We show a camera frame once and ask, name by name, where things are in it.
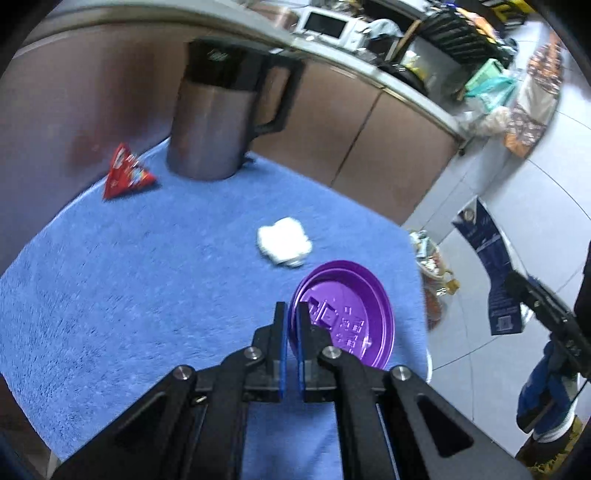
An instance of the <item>white tissue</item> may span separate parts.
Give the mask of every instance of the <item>white tissue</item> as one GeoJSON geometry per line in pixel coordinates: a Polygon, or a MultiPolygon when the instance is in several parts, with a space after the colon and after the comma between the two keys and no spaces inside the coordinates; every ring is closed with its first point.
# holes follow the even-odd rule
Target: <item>white tissue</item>
{"type": "Polygon", "coordinates": [[[274,264],[288,267],[299,267],[312,251],[312,242],[301,223],[290,217],[282,218],[275,225],[260,227],[256,244],[274,264]]]}

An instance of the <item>green bag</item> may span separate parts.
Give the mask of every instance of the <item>green bag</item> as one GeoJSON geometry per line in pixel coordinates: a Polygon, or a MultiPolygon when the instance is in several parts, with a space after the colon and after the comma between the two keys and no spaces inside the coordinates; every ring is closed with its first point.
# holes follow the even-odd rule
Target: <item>green bag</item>
{"type": "Polygon", "coordinates": [[[486,63],[466,82],[466,92],[478,87],[482,82],[503,74],[503,65],[497,59],[488,59],[486,63]]]}
{"type": "Polygon", "coordinates": [[[517,86],[517,80],[504,75],[499,75],[482,82],[478,87],[466,94],[466,98],[475,98],[482,103],[482,110],[487,115],[496,107],[507,102],[513,90],[517,86]]]}

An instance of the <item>stainless steel pitcher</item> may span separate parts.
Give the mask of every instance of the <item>stainless steel pitcher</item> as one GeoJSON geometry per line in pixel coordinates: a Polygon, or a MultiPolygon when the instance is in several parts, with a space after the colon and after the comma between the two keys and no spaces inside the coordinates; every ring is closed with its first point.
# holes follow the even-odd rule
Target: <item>stainless steel pitcher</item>
{"type": "Polygon", "coordinates": [[[285,128],[304,63],[290,53],[245,40],[204,37],[189,43],[168,147],[171,171],[196,180],[232,176],[257,136],[285,128]],[[277,113],[255,125],[265,79],[273,67],[290,75],[277,113]]]}

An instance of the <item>floor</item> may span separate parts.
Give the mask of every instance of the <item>floor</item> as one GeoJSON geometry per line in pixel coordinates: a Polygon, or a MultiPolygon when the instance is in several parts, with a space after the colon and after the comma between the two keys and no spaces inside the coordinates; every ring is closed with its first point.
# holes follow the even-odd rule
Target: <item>floor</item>
{"type": "MultiPolygon", "coordinates": [[[[532,21],[512,35],[518,68],[548,32],[532,21]]],[[[517,398],[548,333],[533,320],[522,334],[491,336],[488,277],[450,221],[478,194],[529,273],[573,305],[591,239],[591,87],[568,52],[564,57],[558,112],[530,158],[513,157],[500,138],[474,142],[464,157],[452,159],[405,224],[429,231],[462,284],[430,333],[432,386],[512,455],[527,438],[515,424],[517,398]]],[[[589,417],[591,387],[578,412],[589,417]]]]}

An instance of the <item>microwave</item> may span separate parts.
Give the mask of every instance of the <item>microwave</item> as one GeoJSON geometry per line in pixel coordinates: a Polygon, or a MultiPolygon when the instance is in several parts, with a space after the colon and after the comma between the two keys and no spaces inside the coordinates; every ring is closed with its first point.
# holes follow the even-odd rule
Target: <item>microwave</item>
{"type": "Polygon", "coordinates": [[[355,51],[365,39],[369,24],[341,12],[318,7],[304,7],[294,32],[310,33],[325,43],[355,51]]]}

